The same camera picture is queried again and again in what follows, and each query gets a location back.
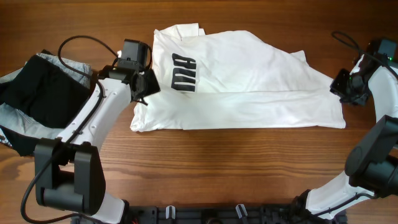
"white cloth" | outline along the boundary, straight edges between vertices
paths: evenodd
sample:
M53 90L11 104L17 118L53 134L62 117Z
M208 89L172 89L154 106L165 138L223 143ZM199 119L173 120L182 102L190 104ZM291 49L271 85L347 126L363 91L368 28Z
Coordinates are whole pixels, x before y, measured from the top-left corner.
M345 127L332 79L309 67L303 51L183 24L155 30L152 56L161 91L134 108L133 131Z

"wooden table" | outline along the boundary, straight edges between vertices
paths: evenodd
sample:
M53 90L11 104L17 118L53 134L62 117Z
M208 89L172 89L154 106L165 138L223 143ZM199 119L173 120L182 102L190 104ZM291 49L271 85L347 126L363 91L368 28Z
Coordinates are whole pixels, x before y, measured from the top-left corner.
M356 55L333 40L331 31L346 31L362 47L374 37L398 39L397 1L1 2L1 75L21 68L42 49L56 53L72 35L92 35L119 50L124 39L151 44L154 29L192 22L207 34L248 30L286 52L304 50L308 63L330 77L341 68L351 69ZM90 40L69 43L63 56L90 63L97 70L113 61L110 53ZM344 105L345 129L133 133L129 129L133 107L123 111L101 150L107 190L131 205L289 203L304 190L338 175L348 153L375 123L370 100L365 107ZM24 223L19 207L33 176L32 159L0 147L0 223ZM39 219L65 213L38 206L34 196L27 210ZM350 208L348 216L349 223L396 223L398 198L363 202Z

